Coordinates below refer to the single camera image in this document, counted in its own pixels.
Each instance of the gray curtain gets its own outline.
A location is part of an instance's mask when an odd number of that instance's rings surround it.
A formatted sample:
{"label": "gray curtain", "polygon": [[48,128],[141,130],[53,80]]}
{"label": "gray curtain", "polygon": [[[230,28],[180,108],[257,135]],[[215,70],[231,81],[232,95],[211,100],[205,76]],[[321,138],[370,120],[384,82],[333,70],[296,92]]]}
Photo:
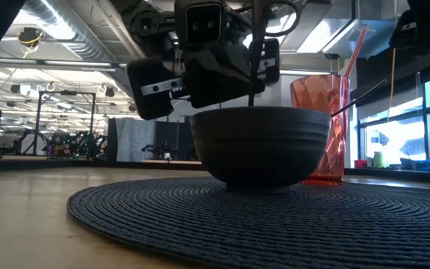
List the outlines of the gray curtain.
{"label": "gray curtain", "polygon": [[151,158],[142,148],[154,143],[155,121],[116,119],[117,161],[143,161]]}

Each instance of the black bowl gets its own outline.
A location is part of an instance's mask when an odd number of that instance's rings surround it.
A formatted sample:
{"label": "black bowl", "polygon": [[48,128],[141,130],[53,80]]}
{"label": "black bowl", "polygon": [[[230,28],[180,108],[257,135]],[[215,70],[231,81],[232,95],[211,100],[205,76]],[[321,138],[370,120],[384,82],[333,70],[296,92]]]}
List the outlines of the black bowl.
{"label": "black bowl", "polygon": [[301,108],[241,107],[192,116],[193,144],[207,171],[229,191],[282,193],[312,173],[331,117]]}

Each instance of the red straw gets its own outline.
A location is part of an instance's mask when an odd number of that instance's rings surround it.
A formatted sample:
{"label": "red straw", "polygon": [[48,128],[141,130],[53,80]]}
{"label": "red straw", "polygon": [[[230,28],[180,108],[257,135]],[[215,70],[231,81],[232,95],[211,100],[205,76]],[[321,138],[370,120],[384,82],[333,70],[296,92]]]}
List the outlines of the red straw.
{"label": "red straw", "polygon": [[349,60],[348,68],[346,69],[345,76],[349,78],[351,75],[352,67],[355,65],[356,58],[358,58],[359,51],[361,50],[361,46],[363,45],[364,38],[366,37],[367,27],[364,27],[361,30],[361,35],[359,36],[358,43],[356,44],[355,52],[352,54],[351,59]]}

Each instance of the woven placemat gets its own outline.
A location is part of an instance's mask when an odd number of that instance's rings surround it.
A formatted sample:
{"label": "woven placemat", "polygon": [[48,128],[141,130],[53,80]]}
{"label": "woven placemat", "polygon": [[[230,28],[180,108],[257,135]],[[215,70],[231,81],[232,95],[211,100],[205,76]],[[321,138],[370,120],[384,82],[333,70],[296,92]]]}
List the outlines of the woven placemat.
{"label": "woven placemat", "polygon": [[430,268],[430,190],[294,185],[234,194],[215,179],[88,188],[68,212],[121,242],[227,268]]}

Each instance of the orange plastic cup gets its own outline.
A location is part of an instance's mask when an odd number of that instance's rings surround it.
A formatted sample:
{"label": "orange plastic cup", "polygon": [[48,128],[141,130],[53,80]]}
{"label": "orange plastic cup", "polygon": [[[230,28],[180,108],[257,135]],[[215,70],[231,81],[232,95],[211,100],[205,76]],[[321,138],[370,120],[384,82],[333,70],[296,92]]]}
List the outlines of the orange plastic cup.
{"label": "orange plastic cup", "polygon": [[[307,108],[328,114],[349,104],[349,79],[343,75],[312,75],[291,84],[294,108]],[[348,110],[331,120],[325,153],[315,171],[303,181],[307,185],[342,185],[344,153],[348,131]]]}

